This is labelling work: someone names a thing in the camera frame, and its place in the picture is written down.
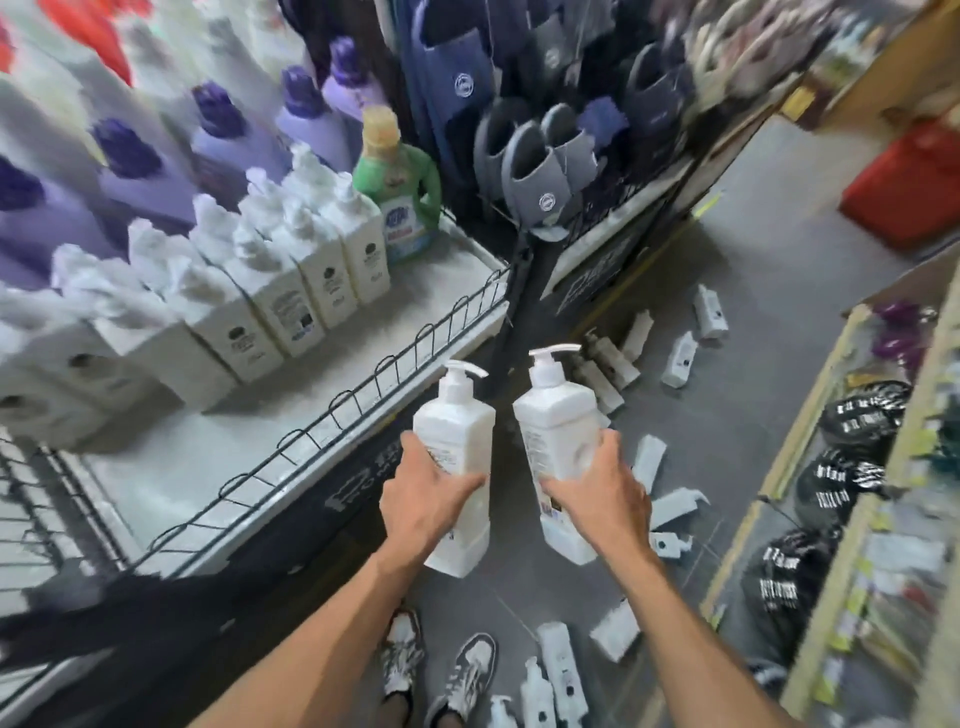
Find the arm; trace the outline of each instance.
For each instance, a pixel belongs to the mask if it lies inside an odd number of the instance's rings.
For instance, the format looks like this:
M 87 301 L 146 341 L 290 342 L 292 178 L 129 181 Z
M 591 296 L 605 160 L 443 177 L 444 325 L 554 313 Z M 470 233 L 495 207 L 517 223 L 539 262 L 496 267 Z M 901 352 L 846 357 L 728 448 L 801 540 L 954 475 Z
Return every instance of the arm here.
M 604 430 L 579 481 L 547 479 L 546 492 L 610 566 L 643 627 L 667 708 L 677 728 L 795 728 L 686 606 L 650 548 L 650 498 L 620 458 L 620 436 Z
M 193 728 L 337 725 L 353 688 L 426 557 L 485 476 L 441 471 L 412 432 L 383 486 L 383 546 L 273 652 L 234 683 Z

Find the white pump bottle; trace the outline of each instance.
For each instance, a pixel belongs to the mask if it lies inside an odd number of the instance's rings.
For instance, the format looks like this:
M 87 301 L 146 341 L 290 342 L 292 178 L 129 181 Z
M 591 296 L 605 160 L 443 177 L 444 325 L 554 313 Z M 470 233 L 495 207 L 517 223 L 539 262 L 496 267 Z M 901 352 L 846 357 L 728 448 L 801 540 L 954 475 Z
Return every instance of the white pump bottle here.
M 460 518 L 426 560 L 431 569 L 463 578 L 490 544 L 490 469 L 496 411 L 473 397 L 468 373 L 487 373 L 474 364 L 450 359 L 440 380 L 440 395 L 414 415 L 414 432 L 431 457 L 454 475 L 486 473 L 488 480 L 467 501 Z
M 584 540 L 569 515 L 540 487 L 545 475 L 572 480 L 583 475 L 600 444 L 600 418 L 592 390 L 567 381 L 564 366 L 554 352 L 578 352 L 579 344 L 557 344 L 534 349 L 530 368 L 533 389 L 514 402 L 523 446 L 540 502 L 543 538 L 555 551 L 583 566 L 596 559 L 596 551 Z

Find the hand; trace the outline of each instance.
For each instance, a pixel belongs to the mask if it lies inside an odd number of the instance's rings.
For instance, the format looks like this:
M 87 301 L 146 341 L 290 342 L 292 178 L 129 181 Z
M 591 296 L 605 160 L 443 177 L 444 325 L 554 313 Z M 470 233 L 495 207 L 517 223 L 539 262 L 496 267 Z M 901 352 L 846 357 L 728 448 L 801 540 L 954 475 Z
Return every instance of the hand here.
M 540 486 L 608 563 L 637 551 L 657 560 L 650 548 L 650 497 L 620 457 L 618 432 L 602 431 L 593 462 L 579 480 L 546 477 Z
M 422 566 L 487 476 L 444 473 L 413 432 L 404 432 L 400 443 L 403 457 L 380 497 L 387 526 L 384 548 L 402 566 Z

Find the forearm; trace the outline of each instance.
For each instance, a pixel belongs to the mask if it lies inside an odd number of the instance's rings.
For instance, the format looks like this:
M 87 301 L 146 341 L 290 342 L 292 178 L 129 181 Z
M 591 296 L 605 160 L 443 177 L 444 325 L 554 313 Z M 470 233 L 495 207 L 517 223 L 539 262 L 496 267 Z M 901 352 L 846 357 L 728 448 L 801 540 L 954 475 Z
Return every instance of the forearm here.
M 637 553 L 610 561 L 650 647 L 677 728 L 795 728 L 704 619 L 686 606 L 659 563 Z
M 337 725 L 416 573 L 385 544 L 193 728 Z

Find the purple bottle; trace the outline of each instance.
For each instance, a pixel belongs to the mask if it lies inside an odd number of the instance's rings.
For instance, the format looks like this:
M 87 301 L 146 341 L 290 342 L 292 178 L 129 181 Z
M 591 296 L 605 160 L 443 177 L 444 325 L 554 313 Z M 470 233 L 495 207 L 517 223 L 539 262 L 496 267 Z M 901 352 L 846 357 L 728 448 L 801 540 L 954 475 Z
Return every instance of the purple bottle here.
M 200 109 L 200 128 L 191 144 L 204 192 L 227 209 L 236 210 L 247 195 L 247 170 L 260 167 L 280 184 L 292 166 L 290 150 L 240 112 L 226 91 L 213 82 L 193 89 Z
M 363 109 L 389 106 L 380 82 L 360 62 L 353 38 L 341 36 L 330 43 L 330 75 L 324 81 L 324 100 L 343 116 L 351 168 L 363 152 Z
M 286 68 L 282 77 L 284 106 L 276 115 L 276 127 L 308 144 L 334 172 L 352 172 L 356 160 L 350 156 L 343 117 L 330 111 L 303 66 Z
M 142 217 L 168 235 L 186 235 L 193 229 L 197 224 L 193 196 L 198 190 L 173 161 L 118 119 L 97 122 L 93 138 L 107 158 L 100 188 L 114 202 L 125 226 Z
M 79 197 L 0 156 L 0 251 L 3 257 L 49 279 L 51 256 L 62 243 L 76 243 L 100 258 L 116 257 L 118 253 Z M 10 271 L 16 275 L 13 267 Z

